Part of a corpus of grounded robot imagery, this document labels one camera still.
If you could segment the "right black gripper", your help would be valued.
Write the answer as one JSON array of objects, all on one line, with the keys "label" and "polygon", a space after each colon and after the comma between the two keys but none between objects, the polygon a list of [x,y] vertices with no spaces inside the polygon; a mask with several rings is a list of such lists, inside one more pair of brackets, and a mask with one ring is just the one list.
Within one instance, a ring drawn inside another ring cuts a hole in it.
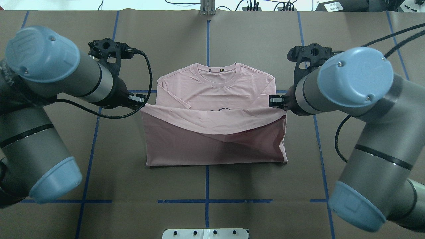
[{"label": "right black gripper", "polygon": [[273,108],[282,108],[292,113],[302,116],[302,109],[296,101],[296,87],[291,86],[288,91],[280,96],[279,94],[270,94],[268,105]]}]

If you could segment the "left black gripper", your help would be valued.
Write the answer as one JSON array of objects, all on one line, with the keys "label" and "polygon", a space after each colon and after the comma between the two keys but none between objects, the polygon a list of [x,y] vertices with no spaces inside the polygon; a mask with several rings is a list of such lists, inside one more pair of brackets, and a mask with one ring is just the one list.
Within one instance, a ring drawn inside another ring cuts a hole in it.
[{"label": "left black gripper", "polygon": [[146,100],[144,94],[130,94],[125,82],[119,77],[113,78],[113,85],[110,93],[105,98],[105,108],[113,109],[116,107],[126,107],[131,109],[132,105],[130,100],[136,103],[144,103]]}]

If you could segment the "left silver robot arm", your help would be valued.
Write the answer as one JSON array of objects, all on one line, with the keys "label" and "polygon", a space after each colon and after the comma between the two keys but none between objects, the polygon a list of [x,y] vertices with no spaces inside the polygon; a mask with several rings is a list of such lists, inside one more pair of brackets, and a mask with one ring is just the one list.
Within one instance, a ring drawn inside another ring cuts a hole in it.
[{"label": "left silver robot arm", "polygon": [[144,107],[147,95],[129,92],[119,77],[122,59],[143,51],[111,38],[74,42],[45,26],[21,28],[1,60],[1,208],[30,197],[51,203],[83,177],[44,107],[67,103],[106,119],[127,118]]}]

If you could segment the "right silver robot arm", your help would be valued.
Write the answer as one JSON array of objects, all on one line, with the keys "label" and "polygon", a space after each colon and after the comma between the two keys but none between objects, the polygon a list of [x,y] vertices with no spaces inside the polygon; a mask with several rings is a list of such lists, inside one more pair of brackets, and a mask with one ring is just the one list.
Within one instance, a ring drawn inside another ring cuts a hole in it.
[{"label": "right silver robot arm", "polygon": [[270,107],[299,116],[341,111],[365,123],[328,200],[359,229],[377,232],[387,221],[424,233],[424,184],[409,178],[424,148],[424,87],[395,74],[370,47],[334,53],[316,43],[287,54],[294,83]]}]

